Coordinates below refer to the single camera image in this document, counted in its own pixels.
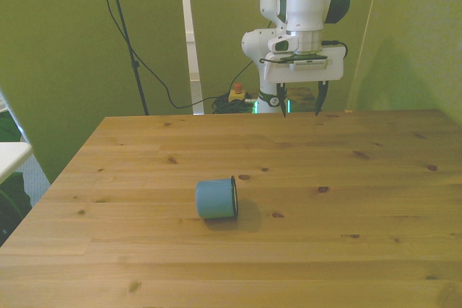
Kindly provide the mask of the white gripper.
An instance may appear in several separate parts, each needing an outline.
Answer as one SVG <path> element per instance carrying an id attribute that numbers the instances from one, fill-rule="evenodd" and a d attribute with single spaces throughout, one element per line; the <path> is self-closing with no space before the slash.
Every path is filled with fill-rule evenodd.
<path id="1" fill-rule="evenodd" d="M 292 61 L 292 52 L 268 53 L 263 59 L 263 78 L 276 85 L 276 95 L 284 117 L 287 114 L 287 88 L 283 83 L 318 82 L 315 115 L 322 110 L 328 93 L 328 81 L 337 81 L 344 74 L 344 46 L 326 47 L 318 54 L 324 58 Z"/>

